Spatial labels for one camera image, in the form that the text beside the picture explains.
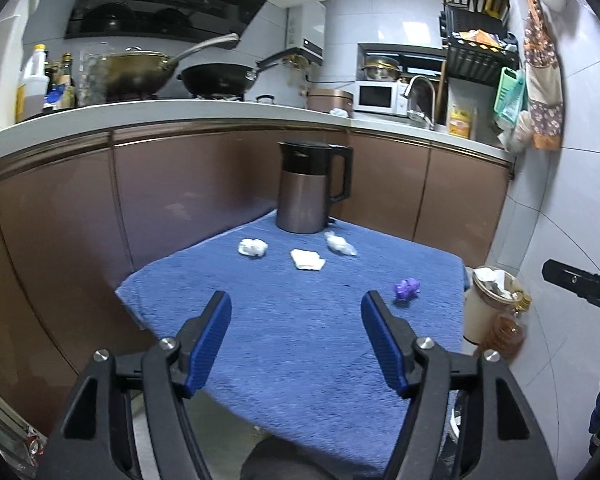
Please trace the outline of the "blue towel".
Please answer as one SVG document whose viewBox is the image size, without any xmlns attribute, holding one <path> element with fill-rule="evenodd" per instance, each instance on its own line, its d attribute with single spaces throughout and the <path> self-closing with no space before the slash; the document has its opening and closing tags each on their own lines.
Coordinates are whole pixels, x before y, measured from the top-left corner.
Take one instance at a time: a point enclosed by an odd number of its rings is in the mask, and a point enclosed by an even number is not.
<svg viewBox="0 0 600 480">
<path fill-rule="evenodd" d="M 466 270 L 460 257 L 339 221 L 334 232 L 356 257 L 328 249 L 323 234 L 291 234 L 272 214 L 146 264 L 117 296 L 143 326 L 172 336 L 217 290 L 232 320 L 206 389 L 235 415 L 294 442 L 327 467 L 379 476 L 396 445 L 407 405 L 382 377 L 365 333 L 361 301 L 376 290 L 393 314 L 443 348 L 462 345 Z M 243 238 L 268 243 L 242 256 Z M 293 249 L 318 252 L 321 271 L 298 270 Z M 393 286 L 420 281 L 417 298 Z"/>
</svg>

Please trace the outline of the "brown kitchen cabinets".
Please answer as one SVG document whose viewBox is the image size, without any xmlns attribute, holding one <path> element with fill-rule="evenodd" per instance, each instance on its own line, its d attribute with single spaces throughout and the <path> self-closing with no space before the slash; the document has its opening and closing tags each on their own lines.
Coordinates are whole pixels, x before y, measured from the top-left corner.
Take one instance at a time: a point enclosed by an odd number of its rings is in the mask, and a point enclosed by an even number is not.
<svg viewBox="0 0 600 480">
<path fill-rule="evenodd" d="M 46 128 L 30 148 L 0 154 L 0 398 L 50 432 L 92 351 L 147 348 L 116 287 L 273 209 L 288 140 L 353 148 L 337 219 L 486 260 L 513 175 L 494 148 L 289 119 Z"/>
</svg>

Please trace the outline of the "small purple wrapper ball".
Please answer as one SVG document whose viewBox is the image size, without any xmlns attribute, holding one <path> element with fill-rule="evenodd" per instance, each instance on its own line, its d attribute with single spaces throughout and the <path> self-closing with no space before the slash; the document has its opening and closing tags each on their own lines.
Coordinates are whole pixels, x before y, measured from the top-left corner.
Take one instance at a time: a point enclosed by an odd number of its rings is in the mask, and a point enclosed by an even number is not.
<svg viewBox="0 0 600 480">
<path fill-rule="evenodd" d="M 409 302 L 419 295 L 420 281 L 416 278 L 406 278 L 393 286 L 396 301 Z"/>
</svg>

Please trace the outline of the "dark sauce bottle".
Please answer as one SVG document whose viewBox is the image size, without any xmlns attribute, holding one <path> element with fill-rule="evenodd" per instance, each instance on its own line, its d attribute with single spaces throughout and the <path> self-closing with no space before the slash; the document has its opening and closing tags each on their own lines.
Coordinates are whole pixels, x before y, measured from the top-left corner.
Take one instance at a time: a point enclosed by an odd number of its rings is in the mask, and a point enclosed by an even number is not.
<svg viewBox="0 0 600 480">
<path fill-rule="evenodd" d="M 62 55 L 61 64 L 57 71 L 57 88 L 61 89 L 58 110 L 71 110 L 76 107 L 76 84 L 72 78 L 72 54 Z"/>
</svg>

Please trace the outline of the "black dish rack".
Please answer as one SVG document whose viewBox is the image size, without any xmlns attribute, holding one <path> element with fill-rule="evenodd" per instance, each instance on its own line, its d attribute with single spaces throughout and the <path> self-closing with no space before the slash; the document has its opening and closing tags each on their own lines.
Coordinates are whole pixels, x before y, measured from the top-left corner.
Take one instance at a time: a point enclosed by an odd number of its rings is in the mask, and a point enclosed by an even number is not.
<svg viewBox="0 0 600 480">
<path fill-rule="evenodd" d="M 509 0 L 442 0 L 439 27 L 448 76 L 494 87 L 503 68 L 518 70 L 509 9 Z"/>
</svg>

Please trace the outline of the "white water heater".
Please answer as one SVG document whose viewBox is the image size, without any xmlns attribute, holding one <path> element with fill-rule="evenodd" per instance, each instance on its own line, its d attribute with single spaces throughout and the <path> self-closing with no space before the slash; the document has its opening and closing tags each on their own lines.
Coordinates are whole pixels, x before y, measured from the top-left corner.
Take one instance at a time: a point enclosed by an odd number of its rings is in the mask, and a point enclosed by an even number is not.
<svg viewBox="0 0 600 480">
<path fill-rule="evenodd" d="M 326 8 L 321 2 L 305 2 L 287 11 L 286 51 L 311 63 L 324 61 Z"/>
</svg>

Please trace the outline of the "chrome faucet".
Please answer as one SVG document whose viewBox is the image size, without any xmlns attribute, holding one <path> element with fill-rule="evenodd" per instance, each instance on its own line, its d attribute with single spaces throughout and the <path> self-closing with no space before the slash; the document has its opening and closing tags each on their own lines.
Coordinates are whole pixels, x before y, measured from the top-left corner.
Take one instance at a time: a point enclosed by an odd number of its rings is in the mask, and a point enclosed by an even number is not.
<svg viewBox="0 0 600 480">
<path fill-rule="evenodd" d="M 414 125 L 434 130 L 436 128 L 436 89 L 424 75 L 411 78 L 403 96 L 406 99 L 406 118 Z"/>
</svg>

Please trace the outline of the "white oil jug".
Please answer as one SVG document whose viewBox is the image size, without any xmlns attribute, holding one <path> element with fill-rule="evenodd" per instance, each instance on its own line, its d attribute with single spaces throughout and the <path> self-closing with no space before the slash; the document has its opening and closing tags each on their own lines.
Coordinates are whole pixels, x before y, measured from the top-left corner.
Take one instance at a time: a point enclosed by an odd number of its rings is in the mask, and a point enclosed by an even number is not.
<svg viewBox="0 0 600 480">
<path fill-rule="evenodd" d="M 45 44 L 36 44 L 21 73 L 16 96 L 16 122 L 42 113 L 48 86 L 45 51 Z"/>
</svg>

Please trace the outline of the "yellow detergent bottle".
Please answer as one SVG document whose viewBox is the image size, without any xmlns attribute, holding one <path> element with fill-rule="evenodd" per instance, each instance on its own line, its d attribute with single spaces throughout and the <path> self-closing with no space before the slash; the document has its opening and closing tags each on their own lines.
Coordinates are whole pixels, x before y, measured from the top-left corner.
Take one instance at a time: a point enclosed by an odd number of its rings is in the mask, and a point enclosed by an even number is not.
<svg viewBox="0 0 600 480">
<path fill-rule="evenodd" d="M 472 128 L 472 113 L 465 107 L 453 103 L 448 110 L 448 131 L 452 136 L 469 139 Z"/>
</svg>

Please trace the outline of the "floral apron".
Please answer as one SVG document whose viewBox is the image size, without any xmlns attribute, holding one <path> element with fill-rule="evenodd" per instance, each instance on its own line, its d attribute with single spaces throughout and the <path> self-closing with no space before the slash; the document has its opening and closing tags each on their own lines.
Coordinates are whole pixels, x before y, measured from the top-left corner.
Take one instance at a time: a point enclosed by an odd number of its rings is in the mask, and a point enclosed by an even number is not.
<svg viewBox="0 0 600 480">
<path fill-rule="evenodd" d="M 532 143 L 537 150 L 559 151 L 564 128 L 562 71 L 540 0 L 527 0 L 524 73 Z"/>
</svg>

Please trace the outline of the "brass wok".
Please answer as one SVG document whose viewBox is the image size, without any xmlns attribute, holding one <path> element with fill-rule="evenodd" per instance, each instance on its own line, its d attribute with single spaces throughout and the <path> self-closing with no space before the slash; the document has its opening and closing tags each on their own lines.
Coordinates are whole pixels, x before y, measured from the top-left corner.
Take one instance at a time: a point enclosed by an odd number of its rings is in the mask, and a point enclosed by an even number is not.
<svg viewBox="0 0 600 480">
<path fill-rule="evenodd" d="M 104 53 L 109 66 L 107 100 L 120 96 L 152 96 L 169 82 L 181 61 L 203 50 L 237 44 L 239 39 L 236 32 L 231 32 L 193 44 L 176 55 L 137 47 Z"/>
</svg>

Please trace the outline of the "green plastic basket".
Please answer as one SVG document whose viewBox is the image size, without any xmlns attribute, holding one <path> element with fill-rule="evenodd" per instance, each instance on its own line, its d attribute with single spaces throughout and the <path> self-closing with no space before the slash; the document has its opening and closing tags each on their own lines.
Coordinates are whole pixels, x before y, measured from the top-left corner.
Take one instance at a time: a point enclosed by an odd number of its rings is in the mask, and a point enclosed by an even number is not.
<svg viewBox="0 0 600 480">
<path fill-rule="evenodd" d="M 513 129 L 516 126 L 524 105 L 524 92 L 524 72 L 503 67 L 493 105 L 494 120 L 501 129 Z"/>
</svg>

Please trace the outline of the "brown rice cooker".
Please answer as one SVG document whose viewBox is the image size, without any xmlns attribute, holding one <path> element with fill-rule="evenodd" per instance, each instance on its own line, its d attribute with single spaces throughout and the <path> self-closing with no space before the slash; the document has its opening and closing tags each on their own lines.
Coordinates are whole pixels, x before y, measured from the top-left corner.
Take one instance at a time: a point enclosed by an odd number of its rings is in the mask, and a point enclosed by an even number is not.
<svg viewBox="0 0 600 480">
<path fill-rule="evenodd" d="M 353 94 L 342 89 L 314 88 L 306 96 L 306 108 L 329 114 L 332 110 L 342 110 L 347 117 L 352 116 Z"/>
</svg>

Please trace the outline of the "flat white tissue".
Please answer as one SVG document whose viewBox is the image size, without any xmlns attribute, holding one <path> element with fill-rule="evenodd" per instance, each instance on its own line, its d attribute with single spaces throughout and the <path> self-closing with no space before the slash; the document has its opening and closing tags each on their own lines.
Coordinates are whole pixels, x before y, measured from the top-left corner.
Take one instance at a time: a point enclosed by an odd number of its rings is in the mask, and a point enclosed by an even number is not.
<svg viewBox="0 0 600 480">
<path fill-rule="evenodd" d="M 301 271 L 321 271 L 326 263 L 318 252 L 309 250 L 293 249 L 290 256 L 294 266 Z"/>
</svg>

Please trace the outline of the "twisted white tissue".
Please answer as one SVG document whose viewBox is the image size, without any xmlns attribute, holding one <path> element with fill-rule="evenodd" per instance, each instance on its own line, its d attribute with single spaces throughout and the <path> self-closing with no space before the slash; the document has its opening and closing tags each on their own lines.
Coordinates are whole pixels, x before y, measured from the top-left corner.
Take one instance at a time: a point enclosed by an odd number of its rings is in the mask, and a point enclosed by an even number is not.
<svg viewBox="0 0 600 480">
<path fill-rule="evenodd" d="M 344 237 L 337 235 L 335 232 L 327 231 L 324 233 L 327 247 L 332 252 L 343 256 L 356 257 L 358 252 L 355 247 L 350 244 Z"/>
</svg>

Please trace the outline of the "white microwave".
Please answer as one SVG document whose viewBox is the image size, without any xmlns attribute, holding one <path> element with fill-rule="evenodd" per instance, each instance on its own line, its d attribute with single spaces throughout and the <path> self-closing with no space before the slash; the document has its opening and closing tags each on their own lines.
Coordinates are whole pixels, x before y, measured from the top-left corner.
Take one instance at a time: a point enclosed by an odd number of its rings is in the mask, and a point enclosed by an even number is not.
<svg viewBox="0 0 600 480">
<path fill-rule="evenodd" d="M 355 85 L 353 110 L 362 113 L 405 117 L 407 84 L 400 81 L 358 81 Z"/>
</svg>

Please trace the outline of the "black frying pan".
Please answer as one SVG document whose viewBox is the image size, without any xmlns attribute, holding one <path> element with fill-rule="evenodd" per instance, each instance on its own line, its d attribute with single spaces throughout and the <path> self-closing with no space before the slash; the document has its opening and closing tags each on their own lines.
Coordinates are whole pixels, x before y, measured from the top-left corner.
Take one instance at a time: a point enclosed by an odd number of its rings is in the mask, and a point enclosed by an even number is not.
<svg viewBox="0 0 600 480">
<path fill-rule="evenodd" d="M 242 101 L 262 73 L 297 54 L 297 49 L 288 49 L 257 62 L 254 67 L 225 62 L 193 65 L 183 68 L 176 78 L 193 98 Z"/>
</svg>

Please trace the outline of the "brown electric kettle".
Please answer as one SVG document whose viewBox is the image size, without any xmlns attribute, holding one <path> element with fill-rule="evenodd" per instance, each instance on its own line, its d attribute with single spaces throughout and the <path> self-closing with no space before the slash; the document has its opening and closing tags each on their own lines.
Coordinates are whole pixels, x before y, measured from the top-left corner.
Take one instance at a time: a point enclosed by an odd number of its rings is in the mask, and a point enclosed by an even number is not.
<svg viewBox="0 0 600 480">
<path fill-rule="evenodd" d="M 289 233 L 314 234 L 329 224 L 330 208 L 351 196 L 353 148 L 309 141 L 279 142 L 282 154 L 276 226 Z M 340 191 L 332 194 L 334 160 L 343 163 Z"/>
</svg>

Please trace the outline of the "glass jar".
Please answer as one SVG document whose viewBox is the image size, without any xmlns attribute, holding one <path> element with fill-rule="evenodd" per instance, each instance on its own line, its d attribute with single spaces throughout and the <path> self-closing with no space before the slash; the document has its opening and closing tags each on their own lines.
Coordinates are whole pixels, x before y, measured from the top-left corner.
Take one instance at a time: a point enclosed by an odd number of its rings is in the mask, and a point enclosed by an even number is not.
<svg viewBox="0 0 600 480">
<path fill-rule="evenodd" d="M 82 50 L 79 58 L 78 101 L 81 106 L 107 101 L 108 56 Z"/>
</svg>

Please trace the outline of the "beige trash bin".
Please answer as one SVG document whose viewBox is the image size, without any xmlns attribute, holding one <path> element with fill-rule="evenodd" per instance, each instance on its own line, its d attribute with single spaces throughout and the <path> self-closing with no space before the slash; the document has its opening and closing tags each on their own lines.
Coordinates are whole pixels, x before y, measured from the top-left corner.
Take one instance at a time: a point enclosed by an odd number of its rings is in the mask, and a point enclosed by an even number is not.
<svg viewBox="0 0 600 480">
<path fill-rule="evenodd" d="M 464 338 L 478 346 L 501 313 L 513 313 L 524 289 L 510 273 L 492 266 L 471 271 L 470 287 L 465 292 Z"/>
</svg>

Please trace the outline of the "crumpled white tissue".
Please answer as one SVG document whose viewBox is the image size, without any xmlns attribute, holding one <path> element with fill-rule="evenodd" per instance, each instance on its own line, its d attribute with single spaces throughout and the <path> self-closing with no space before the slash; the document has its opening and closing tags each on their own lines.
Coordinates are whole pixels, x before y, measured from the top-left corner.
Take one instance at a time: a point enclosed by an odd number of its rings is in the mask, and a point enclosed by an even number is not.
<svg viewBox="0 0 600 480">
<path fill-rule="evenodd" d="M 243 238 L 237 248 L 238 252 L 249 258 L 262 258 L 268 250 L 268 243 L 258 238 Z"/>
</svg>

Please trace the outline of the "steel pot with lid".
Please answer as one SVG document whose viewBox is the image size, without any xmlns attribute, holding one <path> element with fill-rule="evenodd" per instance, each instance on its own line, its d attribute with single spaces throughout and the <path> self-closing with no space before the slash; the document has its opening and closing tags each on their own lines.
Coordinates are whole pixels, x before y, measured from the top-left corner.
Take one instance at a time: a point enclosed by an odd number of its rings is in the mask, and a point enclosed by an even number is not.
<svg viewBox="0 0 600 480">
<path fill-rule="evenodd" d="M 397 60 L 381 55 L 366 55 L 362 71 L 366 80 L 383 82 L 397 81 L 402 74 Z"/>
</svg>

